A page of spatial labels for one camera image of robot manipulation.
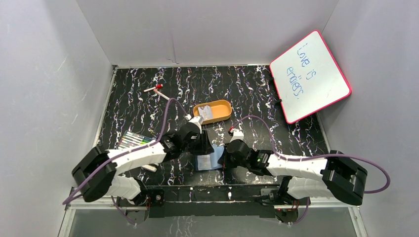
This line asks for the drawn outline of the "navy blue card holder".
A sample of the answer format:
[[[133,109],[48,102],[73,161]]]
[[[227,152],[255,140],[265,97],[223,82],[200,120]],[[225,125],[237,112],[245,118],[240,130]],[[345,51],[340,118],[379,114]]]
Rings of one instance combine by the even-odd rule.
[[[197,171],[216,170],[223,167],[223,164],[218,163],[218,161],[223,155],[224,146],[212,145],[212,148],[214,149],[213,153],[196,157]]]

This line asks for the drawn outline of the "orange oval tray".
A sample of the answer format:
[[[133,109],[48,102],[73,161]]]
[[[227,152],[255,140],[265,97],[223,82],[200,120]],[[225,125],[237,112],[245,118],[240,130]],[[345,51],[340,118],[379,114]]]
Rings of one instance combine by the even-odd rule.
[[[199,116],[198,107],[203,105],[209,105],[212,108],[213,119],[204,121],[202,125],[225,121],[231,118],[232,107],[231,104],[226,100],[216,100],[212,102],[198,104],[193,108],[194,116]]]

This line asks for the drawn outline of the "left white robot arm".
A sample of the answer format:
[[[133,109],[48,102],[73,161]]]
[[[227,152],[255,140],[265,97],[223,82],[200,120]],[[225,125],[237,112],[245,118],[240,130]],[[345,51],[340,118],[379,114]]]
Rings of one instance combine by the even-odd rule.
[[[106,150],[97,145],[73,168],[72,176],[77,188],[64,203],[79,196],[85,202],[93,202],[103,196],[115,196],[129,199],[135,205],[143,205],[148,197],[144,185],[132,177],[123,177],[122,173],[144,165],[174,160],[183,153],[195,156],[214,153],[207,132],[191,122],[141,146]]]

